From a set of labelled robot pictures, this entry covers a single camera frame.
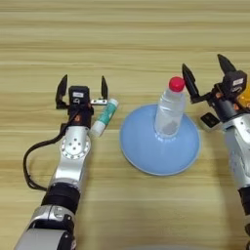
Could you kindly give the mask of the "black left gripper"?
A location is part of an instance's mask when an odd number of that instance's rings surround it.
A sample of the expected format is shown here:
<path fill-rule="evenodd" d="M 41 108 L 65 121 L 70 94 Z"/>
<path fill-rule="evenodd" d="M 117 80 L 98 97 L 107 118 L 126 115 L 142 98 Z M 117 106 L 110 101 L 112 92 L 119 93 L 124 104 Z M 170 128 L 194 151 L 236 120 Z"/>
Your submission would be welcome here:
<path fill-rule="evenodd" d="M 101 97 L 91 100 L 91 104 L 70 104 L 67 106 L 63 101 L 67 88 L 67 75 L 65 75 L 58 85 L 56 93 L 56 109 L 67 109 L 68 121 L 61 125 L 61 129 L 68 126 L 83 126 L 90 128 L 91 119 L 94 114 L 92 105 L 106 105 L 108 100 L 108 87 L 104 76 L 102 76 Z"/>

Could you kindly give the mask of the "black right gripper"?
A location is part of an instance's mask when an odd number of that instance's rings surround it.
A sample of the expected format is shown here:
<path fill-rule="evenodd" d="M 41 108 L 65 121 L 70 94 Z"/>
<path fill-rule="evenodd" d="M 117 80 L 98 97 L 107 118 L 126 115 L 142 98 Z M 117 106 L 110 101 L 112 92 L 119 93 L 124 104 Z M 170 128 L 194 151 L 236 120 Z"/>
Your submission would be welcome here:
<path fill-rule="evenodd" d="M 224 74 L 236 71 L 234 65 L 225 56 L 218 54 L 218 60 Z M 227 98 L 224 95 L 221 83 L 215 84 L 210 93 L 200 96 L 195 84 L 195 78 L 185 63 L 182 64 L 182 74 L 190 96 L 190 101 L 193 104 L 207 102 L 214 108 L 221 122 L 226 123 L 239 115 L 245 113 L 250 114 L 250 109 L 242 106 L 236 98 Z"/>

